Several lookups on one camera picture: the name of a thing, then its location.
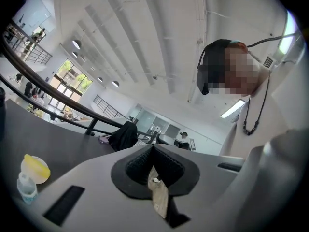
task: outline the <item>black slot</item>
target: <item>black slot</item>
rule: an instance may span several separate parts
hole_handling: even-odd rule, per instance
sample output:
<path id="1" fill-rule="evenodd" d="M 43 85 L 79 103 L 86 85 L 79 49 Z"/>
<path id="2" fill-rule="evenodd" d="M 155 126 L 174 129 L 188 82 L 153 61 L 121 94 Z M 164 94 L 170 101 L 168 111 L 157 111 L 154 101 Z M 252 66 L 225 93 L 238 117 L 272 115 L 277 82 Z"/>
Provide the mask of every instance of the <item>black slot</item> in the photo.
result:
<path id="1" fill-rule="evenodd" d="M 231 171 L 235 171 L 235 172 L 239 172 L 241 170 L 241 166 L 234 165 L 234 164 L 231 164 L 231 163 L 220 163 L 218 165 L 218 167 L 228 169 L 228 170 L 231 170 Z"/>
<path id="2" fill-rule="evenodd" d="M 44 214 L 44 217 L 61 226 L 84 191 L 85 188 L 83 187 L 71 186 Z"/>

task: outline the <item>white ceiling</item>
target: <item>white ceiling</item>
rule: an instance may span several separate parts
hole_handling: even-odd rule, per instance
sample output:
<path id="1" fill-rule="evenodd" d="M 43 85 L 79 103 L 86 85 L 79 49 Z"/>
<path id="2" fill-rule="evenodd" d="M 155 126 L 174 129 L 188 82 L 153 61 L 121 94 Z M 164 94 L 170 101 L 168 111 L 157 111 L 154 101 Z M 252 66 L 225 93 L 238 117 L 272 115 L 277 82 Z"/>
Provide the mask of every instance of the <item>white ceiling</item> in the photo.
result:
<path id="1" fill-rule="evenodd" d="M 62 44 L 72 52 L 72 39 L 82 41 L 79 54 L 87 62 L 77 62 L 94 79 L 117 80 L 127 95 L 151 88 L 207 111 L 209 121 L 239 97 L 200 94 L 195 80 L 203 47 L 219 38 L 252 44 L 282 35 L 285 24 L 275 0 L 55 0 L 55 14 Z M 277 45 L 252 50 L 264 60 Z"/>

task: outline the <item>black bag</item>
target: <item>black bag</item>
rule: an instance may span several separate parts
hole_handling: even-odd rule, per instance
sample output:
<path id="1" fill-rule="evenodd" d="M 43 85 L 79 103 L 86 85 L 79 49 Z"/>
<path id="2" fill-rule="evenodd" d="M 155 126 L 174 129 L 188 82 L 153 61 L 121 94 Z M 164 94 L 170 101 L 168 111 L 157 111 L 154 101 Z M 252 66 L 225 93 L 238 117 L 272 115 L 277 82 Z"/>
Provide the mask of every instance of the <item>black bag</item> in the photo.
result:
<path id="1" fill-rule="evenodd" d="M 113 133 L 108 142 L 115 151 L 133 147 L 137 142 L 137 127 L 127 121 L 119 130 Z"/>

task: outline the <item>railing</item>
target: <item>railing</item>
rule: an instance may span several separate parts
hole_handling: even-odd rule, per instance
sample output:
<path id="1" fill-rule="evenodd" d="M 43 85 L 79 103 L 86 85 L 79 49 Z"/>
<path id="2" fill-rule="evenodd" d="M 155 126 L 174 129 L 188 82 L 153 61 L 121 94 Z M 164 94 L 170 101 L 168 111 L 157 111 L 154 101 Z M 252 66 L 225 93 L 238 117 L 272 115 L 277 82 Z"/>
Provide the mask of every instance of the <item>railing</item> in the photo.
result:
<path id="1" fill-rule="evenodd" d="M 23 61 L 46 64 L 52 57 L 13 21 L 5 29 L 4 37 L 8 45 Z"/>
<path id="2" fill-rule="evenodd" d="M 126 116 L 122 115 L 120 112 L 114 109 L 111 105 L 109 105 L 106 101 L 104 101 L 99 95 L 95 97 L 93 102 L 95 105 L 97 105 L 98 109 L 100 109 L 102 113 L 104 114 L 104 116 L 106 116 L 107 118 L 118 118 L 118 117 L 126 118 Z"/>
<path id="3" fill-rule="evenodd" d="M 65 96 L 64 94 L 60 93 L 58 90 L 56 90 L 54 87 L 49 85 L 45 80 L 43 80 L 38 74 L 36 74 L 21 58 L 19 58 L 15 51 L 8 45 L 7 40 L 4 38 L 4 35 L 0 37 L 0 52 L 2 52 L 8 61 L 20 72 L 24 77 L 26 77 L 31 83 L 33 83 L 35 86 L 39 87 L 41 90 L 43 90 L 46 94 L 50 95 L 51 97 L 55 98 L 56 100 L 64 103 L 68 107 L 86 115 L 92 118 L 92 121 L 88 127 L 81 125 L 79 123 L 73 122 L 72 120 L 66 119 L 56 113 L 53 113 L 46 109 L 45 107 L 41 106 L 40 104 L 36 103 L 33 99 L 28 98 L 23 93 L 21 93 L 18 89 L 16 89 L 13 85 L 11 85 L 3 76 L 0 74 L 0 80 L 10 89 L 12 90 L 17 96 L 22 98 L 23 100 L 29 102 L 30 104 L 36 106 L 38 109 L 53 115 L 56 118 L 61 119 L 62 121 L 68 122 L 70 124 L 73 124 L 75 126 L 81 127 L 86 129 L 85 134 L 90 135 L 91 131 L 97 131 L 100 133 L 104 133 L 107 135 L 111 135 L 112 132 L 102 131 L 94 129 L 94 126 L 98 121 L 101 121 L 103 123 L 115 126 L 115 127 L 122 127 L 122 124 L 117 123 L 113 120 L 110 120 L 109 118 L 106 118 L 104 116 L 101 116 L 94 111 L 82 106 L 81 104 L 71 100 L 69 97 Z M 144 132 L 138 131 L 138 134 L 145 135 L 151 137 L 151 135 L 146 134 Z"/>

